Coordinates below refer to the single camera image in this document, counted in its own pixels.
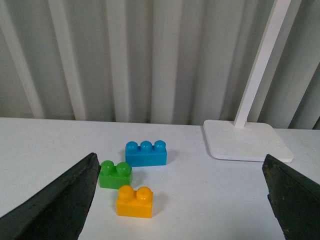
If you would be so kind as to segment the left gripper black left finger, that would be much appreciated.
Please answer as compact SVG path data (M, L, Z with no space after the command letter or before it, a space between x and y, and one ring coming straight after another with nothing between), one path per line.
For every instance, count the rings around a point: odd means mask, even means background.
M84 227L100 173L90 153L27 201L2 216L2 240L76 240Z

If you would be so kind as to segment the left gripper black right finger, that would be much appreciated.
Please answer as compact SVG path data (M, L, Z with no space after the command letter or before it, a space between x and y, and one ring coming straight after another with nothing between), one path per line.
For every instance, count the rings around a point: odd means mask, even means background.
M267 154L262 171L268 200L287 240L320 238L320 185Z

